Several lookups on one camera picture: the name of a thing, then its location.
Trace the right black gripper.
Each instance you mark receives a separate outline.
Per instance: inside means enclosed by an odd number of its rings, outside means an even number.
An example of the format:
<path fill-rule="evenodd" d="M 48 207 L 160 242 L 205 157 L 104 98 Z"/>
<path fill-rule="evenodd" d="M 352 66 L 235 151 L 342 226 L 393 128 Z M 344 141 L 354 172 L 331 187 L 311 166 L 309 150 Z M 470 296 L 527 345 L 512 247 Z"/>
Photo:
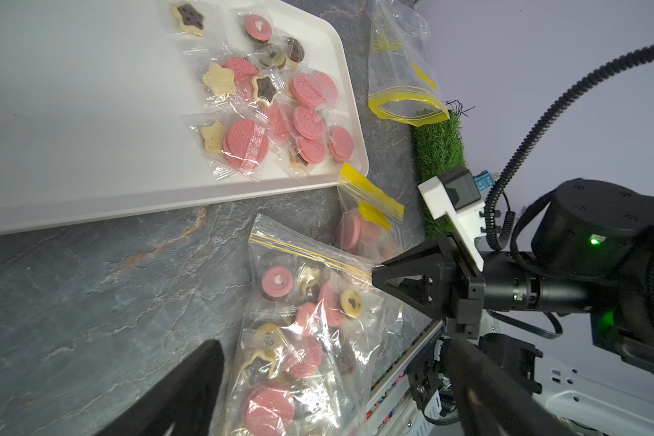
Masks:
<path fill-rule="evenodd" d="M 442 322 L 448 334 L 480 337 L 485 281 L 453 234 L 441 234 L 377 265 L 372 285 Z"/>

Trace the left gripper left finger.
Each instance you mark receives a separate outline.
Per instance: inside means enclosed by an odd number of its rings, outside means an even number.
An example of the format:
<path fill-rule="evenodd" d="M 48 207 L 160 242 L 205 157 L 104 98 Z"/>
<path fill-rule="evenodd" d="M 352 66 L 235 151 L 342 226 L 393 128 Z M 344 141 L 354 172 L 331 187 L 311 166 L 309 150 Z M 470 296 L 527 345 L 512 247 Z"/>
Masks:
<path fill-rule="evenodd" d="M 208 435 L 225 368 L 221 343 L 189 354 L 100 435 Z"/>

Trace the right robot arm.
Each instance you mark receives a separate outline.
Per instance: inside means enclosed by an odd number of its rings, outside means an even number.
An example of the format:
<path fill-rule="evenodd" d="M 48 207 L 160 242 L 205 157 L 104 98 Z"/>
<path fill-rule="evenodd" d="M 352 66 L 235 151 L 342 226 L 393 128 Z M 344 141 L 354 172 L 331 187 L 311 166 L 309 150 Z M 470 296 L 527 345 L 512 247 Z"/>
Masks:
<path fill-rule="evenodd" d="M 408 370 L 432 398 L 441 378 L 468 435 L 572 435 L 585 420 L 561 421 L 540 404 L 541 352 L 505 334 L 480 334 L 483 314 L 548 340 L 560 318 L 588 314 L 592 343 L 654 376 L 654 196 L 598 180 L 573 179 L 522 215 L 498 202 L 535 145 L 599 84 L 654 63 L 654 45 L 617 57 L 565 91 L 528 132 L 499 180 L 481 196 L 459 166 L 419 187 L 432 217 L 454 231 L 372 270 L 372 285 L 443 323 L 443 340 Z"/>

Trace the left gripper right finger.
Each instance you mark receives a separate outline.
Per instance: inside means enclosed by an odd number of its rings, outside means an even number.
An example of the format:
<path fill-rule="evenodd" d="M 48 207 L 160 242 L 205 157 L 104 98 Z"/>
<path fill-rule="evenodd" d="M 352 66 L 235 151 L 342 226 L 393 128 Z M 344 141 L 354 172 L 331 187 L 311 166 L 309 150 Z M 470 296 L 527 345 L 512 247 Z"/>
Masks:
<path fill-rule="evenodd" d="M 443 352 L 466 435 L 571 435 L 487 354 L 458 334 Z"/>

